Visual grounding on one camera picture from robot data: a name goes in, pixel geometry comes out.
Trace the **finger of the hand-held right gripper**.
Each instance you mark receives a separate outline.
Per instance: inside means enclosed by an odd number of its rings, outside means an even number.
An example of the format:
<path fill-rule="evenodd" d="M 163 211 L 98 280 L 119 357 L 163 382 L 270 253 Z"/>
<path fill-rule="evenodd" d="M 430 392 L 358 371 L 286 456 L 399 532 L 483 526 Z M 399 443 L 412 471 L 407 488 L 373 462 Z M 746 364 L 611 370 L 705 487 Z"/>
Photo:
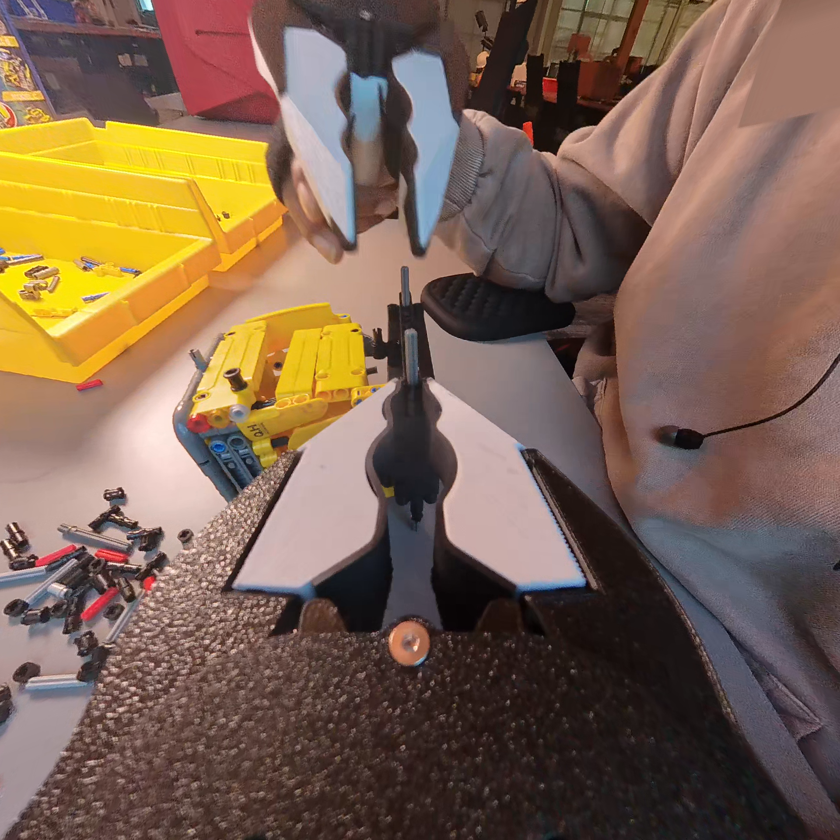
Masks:
<path fill-rule="evenodd" d="M 411 49 L 392 61 L 392 137 L 400 218 L 424 256 L 443 209 L 459 126 L 440 55 Z"/>
<path fill-rule="evenodd" d="M 348 250 L 357 246 L 354 169 L 347 148 L 350 126 L 340 100 L 349 79 L 342 47 L 313 28 L 282 33 L 285 90 L 280 112 L 286 136 L 322 214 Z"/>

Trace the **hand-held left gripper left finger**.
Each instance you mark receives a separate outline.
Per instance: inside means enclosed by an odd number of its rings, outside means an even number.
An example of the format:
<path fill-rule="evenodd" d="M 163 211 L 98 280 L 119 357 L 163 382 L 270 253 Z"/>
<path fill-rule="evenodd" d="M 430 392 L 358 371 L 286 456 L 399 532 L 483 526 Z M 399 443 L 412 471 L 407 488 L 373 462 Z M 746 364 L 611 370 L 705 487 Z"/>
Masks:
<path fill-rule="evenodd" d="M 382 492 L 368 477 L 384 434 L 390 381 L 300 449 L 288 481 L 234 578 L 237 592 L 315 596 L 383 534 Z"/>

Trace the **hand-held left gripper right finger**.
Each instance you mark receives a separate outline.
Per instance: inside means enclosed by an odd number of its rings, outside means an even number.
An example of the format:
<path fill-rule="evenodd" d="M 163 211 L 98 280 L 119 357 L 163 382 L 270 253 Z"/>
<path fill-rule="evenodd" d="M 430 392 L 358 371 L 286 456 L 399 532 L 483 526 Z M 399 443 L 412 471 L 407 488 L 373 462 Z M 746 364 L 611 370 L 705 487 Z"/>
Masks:
<path fill-rule="evenodd" d="M 442 505 L 451 546 L 515 595 L 585 588 L 524 447 L 435 380 L 427 389 L 440 409 L 444 455 L 455 460 Z"/>

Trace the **yellow block toy model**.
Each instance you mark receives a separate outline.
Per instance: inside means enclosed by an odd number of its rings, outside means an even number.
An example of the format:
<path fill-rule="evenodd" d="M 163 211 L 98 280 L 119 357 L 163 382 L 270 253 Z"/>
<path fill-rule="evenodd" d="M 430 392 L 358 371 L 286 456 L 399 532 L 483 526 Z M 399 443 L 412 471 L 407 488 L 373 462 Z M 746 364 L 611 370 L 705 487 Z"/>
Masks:
<path fill-rule="evenodd" d="M 175 408 L 175 436 L 203 475 L 232 501 L 380 389 L 374 341 L 326 302 L 250 318 L 221 333 Z"/>

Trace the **pile of small block pieces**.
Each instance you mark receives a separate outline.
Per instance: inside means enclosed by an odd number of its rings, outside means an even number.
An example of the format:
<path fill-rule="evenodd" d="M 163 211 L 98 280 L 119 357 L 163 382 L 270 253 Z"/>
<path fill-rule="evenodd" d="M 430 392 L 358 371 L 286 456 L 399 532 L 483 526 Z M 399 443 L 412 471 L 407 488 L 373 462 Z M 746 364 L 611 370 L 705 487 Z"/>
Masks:
<path fill-rule="evenodd" d="M 94 686 L 132 617 L 152 592 L 171 558 L 163 550 L 165 530 L 144 527 L 127 515 L 127 492 L 103 491 L 106 507 L 82 525 L 61 523 L 62 544 L 34 551 L 16 521 L 3 527 L 2 618 L 33 631 L 55 625 L 79 658 L 76 669 L 49 675 L 34 660 L 2 679 L 1 722 L 8 728 L 22 690 L 69 694 Z"/>

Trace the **person's right forearm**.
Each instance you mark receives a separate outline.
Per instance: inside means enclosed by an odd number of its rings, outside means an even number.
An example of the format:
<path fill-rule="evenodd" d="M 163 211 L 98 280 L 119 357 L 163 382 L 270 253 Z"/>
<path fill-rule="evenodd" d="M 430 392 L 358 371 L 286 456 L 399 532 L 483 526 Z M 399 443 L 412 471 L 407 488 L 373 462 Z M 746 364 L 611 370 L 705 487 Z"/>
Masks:
<path fill-rule="evenodd" d="M 649 231 L 586 167 L 463 111 L 435 234 L 478 277 L 553 302 L 590 299 L 617 289 Z"/>

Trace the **grey desk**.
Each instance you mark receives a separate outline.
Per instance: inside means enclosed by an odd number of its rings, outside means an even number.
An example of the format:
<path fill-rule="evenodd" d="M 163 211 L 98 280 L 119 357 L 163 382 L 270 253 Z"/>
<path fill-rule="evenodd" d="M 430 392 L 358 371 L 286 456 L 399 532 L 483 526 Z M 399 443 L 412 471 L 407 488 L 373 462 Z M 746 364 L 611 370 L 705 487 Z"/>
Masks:
<path fill-rule="evenodd" d="M 57 381 L 2 373 L 2 527 L 18 520 L 37 546 L 53 550 L 59 522 L 81 524 L 101 504 L 102 489 L 124 486 L 128 508 L 143 523 L 162 525 L 166 551 L 178 554 L 175 532 L 201 531 L 224 500 L 175 439 L 172 410 L 191 373 L 187 346 L 212 342 L 234 321 L 309 301 L 349 306 L 366 327 L 382 325 L 385 306 L 396 299 L 399 265 L 412 268 L 413 291 L 432 276 L 464 267 L 442 246 L 425 263 L 410 259 L 397 242 L 396 223 L 374 233 L 365 247 L 380 258 L 367 275 L 364 259 L 349 266 L 318 268 L 317 255 L 292 236 L 288 226 L 227 274 L 215 273 L 211 287 L 171 316 L 101 373 L 104 386 L 76 393 Z M 540 449 L 578 482 L 596 503 L 618 517 L 602 486 L 603 464 L 587 447 L 598 444 L 595 421 L 581 406 L 568 375 L 542 334 L 508 342 L 470 343 L 428 325 L 434 370 L 452 393 L 521 443 Z M 413 531 L 400 508 L 389 512 L 396 559 L 384 613 L 387 622 L 408 613 L 439 625 L 429 580 L 434 514 Z M 2 587 L 3 604 L 28 585 Z M 20 663 L 33 660 L 44 673 L 64 673 L 77 657 L 61 624 L 19 627 L 2 615 L 2 682 Z M 92 687 L 57 689 L 15 700 L 2 725 L 2 837 L 24 811 L 81 719 Z"/>

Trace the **person's right hand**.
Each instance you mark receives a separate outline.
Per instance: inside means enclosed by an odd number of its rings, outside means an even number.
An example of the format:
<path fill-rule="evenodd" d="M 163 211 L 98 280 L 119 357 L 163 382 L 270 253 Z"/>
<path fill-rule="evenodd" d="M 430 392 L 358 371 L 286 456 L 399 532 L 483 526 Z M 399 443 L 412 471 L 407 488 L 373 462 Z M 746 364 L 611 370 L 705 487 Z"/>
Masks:
<path fill-rule="evenodd" d="M 301 236 L 331 265 L 342 260 L 345 248 L 328 224 L 312 189 L 285 143 L 272 144 L 266 155 L 269 179 Z M 385 166 L 373 185 L 356 187 L 357 231 L 363 233 L 397 217 L 398 187 Z"/>

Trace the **red folded bag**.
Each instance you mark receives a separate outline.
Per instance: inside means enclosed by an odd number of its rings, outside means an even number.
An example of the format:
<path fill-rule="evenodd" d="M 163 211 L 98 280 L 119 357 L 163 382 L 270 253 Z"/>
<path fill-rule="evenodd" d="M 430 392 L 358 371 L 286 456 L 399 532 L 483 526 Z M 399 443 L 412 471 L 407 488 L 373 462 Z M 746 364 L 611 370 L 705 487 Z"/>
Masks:
<path fill-rule="evenodd" d="M 154 12 L 190 115 L 272 124 L 279 106 L 257 71 L 252 1 L 154 1 Z"/>

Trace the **black clip microphone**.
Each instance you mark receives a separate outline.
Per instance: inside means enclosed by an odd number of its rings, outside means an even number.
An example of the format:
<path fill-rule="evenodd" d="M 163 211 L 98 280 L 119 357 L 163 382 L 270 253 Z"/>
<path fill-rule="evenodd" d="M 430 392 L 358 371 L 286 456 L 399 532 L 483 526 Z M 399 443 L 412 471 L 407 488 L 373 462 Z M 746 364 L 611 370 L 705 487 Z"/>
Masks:
<path fill-rule="evenodd" d="M 771 414 L 769 416 L 764 416 L 761 419 L 756 419 L 749 423 L 742 423 L 736 426 L 724 427 L 707 433 L 701 433 L 696 429 L 692 429 L 689 427 L 678 427 L 676 425 L 662 426 L 657 430 L 656 439 L 657 441 L 659 441 L 660 444 L 664 446 L 677 448 L 680 450 L 697 451 L 706 443 L 706 441 L 708 441 L 711 438 L 735 434 L 744 430 L 746 431 L 751 428 L 761 427 L 763 425 L 770 424 L 778 419 L 786 417 L 787 415 L 791 414 L 792 412 L 806 404 L 808 401 L 810 401 L 813 398 L 813 396 L 819 393 L 819 391 L 823 388 L 824 384 L 827 383 L 827 381 L 831 378 L 835 370 L 838 368 L 838 365 L 839 354 L 837 354 L 832 359 L 831 363 L 822 373 L 819 380 L 814 383 L 814 385 L 809 389 L 808 392 L 803 394 L 796 402 L 790 404 L 789 406 L 785 407 L 777 413 Z"/>

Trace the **beige hoodie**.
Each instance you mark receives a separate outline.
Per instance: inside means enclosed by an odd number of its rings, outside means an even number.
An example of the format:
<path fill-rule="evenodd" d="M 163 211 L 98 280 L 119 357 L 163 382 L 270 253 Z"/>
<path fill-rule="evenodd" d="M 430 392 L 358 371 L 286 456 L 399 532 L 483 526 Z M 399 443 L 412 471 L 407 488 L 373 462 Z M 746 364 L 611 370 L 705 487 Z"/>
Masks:
<path fill-rule="evenodd" d="M 617 289 L 606 462 L 651 554 L 727 628 L 838 798 L 838 117 L 741 126 L 780 2 L 715 2 L 562 153 L 650 225 Z"/>

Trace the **blue toy kit box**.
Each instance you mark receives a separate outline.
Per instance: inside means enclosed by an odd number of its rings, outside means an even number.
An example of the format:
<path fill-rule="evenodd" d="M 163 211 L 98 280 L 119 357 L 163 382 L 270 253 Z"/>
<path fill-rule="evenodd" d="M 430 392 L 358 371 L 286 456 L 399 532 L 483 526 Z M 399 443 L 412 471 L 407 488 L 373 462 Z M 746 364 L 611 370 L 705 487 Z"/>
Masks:
<path fill-rule="evenodd" d="M 1 2 L 1 130 L 56 121 L 34 63 Z"/>

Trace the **heap of blue grey pins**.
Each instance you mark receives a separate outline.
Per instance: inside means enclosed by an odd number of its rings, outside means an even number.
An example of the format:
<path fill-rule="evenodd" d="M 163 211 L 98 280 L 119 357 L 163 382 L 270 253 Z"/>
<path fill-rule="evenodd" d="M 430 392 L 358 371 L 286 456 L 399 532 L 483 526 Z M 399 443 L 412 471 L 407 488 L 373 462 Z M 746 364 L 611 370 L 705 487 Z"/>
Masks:
<path fill-rule="evenodd" d="M 107 299 L 141 269 L 87 255 L 46 257 L 2 251 L 2 293 L 34 319 L 63 320 Z"/>

